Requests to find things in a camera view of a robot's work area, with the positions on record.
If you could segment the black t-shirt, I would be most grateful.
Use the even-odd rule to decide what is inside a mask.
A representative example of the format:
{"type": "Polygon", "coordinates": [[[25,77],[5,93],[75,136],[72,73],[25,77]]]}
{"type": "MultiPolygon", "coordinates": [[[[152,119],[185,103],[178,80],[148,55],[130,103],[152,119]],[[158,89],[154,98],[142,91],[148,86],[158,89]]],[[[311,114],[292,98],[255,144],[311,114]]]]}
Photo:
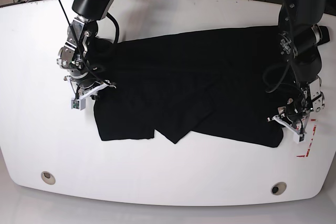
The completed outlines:
{"type": "Polygon", "coordinates": [[[267,122],[297,99],[275,26],[194,31],[119,43],[104,66],[117,88],[100,91],[94,118],[103,141],[190,132],[275,148],[282,126],[267,122]]]}

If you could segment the red tape rectangle marking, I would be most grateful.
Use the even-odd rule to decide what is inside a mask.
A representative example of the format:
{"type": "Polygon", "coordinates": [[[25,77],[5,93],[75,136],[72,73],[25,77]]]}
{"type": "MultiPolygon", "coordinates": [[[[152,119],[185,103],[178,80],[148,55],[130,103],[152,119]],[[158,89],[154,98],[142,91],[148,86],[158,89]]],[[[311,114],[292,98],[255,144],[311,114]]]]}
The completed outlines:
{"type": "Polygon", "coordinates": [[[306,133],[304,135],[304,140],[299,144],[299,150],[298,153],[296,154],[297,158],[306,158],[309,156],[317,128],[317,122],[318,120],[315,118],[309,119],[306,127],[306,133]]]}

